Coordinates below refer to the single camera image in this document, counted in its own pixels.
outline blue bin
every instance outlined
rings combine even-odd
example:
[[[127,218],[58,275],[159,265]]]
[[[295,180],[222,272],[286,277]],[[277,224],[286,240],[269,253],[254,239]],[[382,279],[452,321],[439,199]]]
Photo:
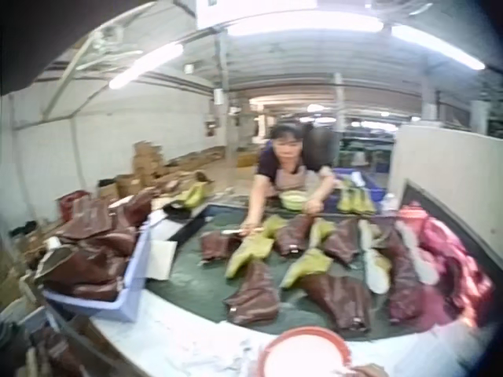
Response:
[[[138,316],[141,291],[145,286],[150,256],[150,226],[146,222],[141,228],[131,260],[124,273],[124,289],[114,302],[103,302],[75,298],[43,290],[44,296],[69,312],[96,316],[108,320],[135,322]]]
[[[357,169],[352,169],[349,167],[337,167],[336,169],[333,170],[336,175],[350,175],[354,171],[359,171]],[[372,179],[367,177],[365,173],[362,173],[362,178],[365,181],[365,187],[369,190],[370,193],[370,199],[374,202],[376,205],[376,209],[379,212],[380,211],[380,202],[386,195],[386,190],[384,188],[379,187],[376,182],[374,182]],[[339,202],[340,194],[333,193],[331,196],[329,196],[325,200],[325,208],[324,211],[325,213],[328,214],[334,214],[337,212],[337,203]]]
[[[354,171],[359,170],[349,167],[337,167],[333,171],[336,173],[336,175],[350,175]],[[362,174],[362,178],[365,181],[365,187],[370,191],[370,199],[372,199],[374,203],[379,203],[382,199],[384,199],[384,196],[386,195],[386,189],[379,187],[377,183],[370,179],[365,173],[360,173]]]

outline woman's hair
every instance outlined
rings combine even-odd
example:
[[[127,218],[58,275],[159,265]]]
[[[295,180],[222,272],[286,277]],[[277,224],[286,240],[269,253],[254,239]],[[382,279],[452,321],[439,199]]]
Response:
[[[301,141],[306,136],[307,130],[304,128],[303,124],[289,122],[289,123],[278,123],[270,131],[270,138],[272,140],[281,139],[282,137],[292,136],[294,139]]]

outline white wall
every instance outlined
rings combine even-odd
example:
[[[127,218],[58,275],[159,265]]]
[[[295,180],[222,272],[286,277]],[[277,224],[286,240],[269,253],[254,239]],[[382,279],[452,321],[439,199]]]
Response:
[[[397,135],[388,190],[409,179],[447,205],[503,256],[503,141],[426,126]]]
[[[51,116],[69,115],[103,85],[102,81],[71,82]],[[15,93],[14,126],[39,121],[54,88],[54,82],[36,83]],[[204,121],[210,111],[209,100],[209,96],[199,93],[132,82],[94,98],[75,117],[73,125],[63,119],[14,131],[37,218],[56,220],[55,200],[60,196],[84,188],[94,192],[99,179],[130,173],[132,144],[137,141],[161,145],[165,159],[223,145],[223,129],[218,129],[214,137],[206,136]],[[14,227],[33,216],[21,195],[7,115],[2,114],[0,211],[8,225]],[[83,179],[78,175],[78,161]]]

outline yellow bowl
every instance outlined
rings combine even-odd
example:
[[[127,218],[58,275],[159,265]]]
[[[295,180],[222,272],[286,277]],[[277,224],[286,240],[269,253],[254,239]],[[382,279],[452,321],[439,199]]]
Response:
[[[307,201],[307,194],[298,190],[285,191],[280,194],[280,199],[287,210],[302,210]]]

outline black t-shirt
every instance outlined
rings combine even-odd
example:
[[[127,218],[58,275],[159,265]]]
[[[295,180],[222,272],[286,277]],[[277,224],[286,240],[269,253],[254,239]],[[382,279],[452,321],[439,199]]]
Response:
[[[301,158],[302,158],[302,164],[308,170],[312,170],[317,173],[323,167],[322,165],[310,161],[308,156],[305,156],[304,153],[301,155]],[[277,159],[276,154],[274,153],[272,145],[266,146],[260,153],[259,167],[257,169],[257,174],[265,175],[274,184],[276,181],[276,173],[279,169],[280,169],[280,162]]]

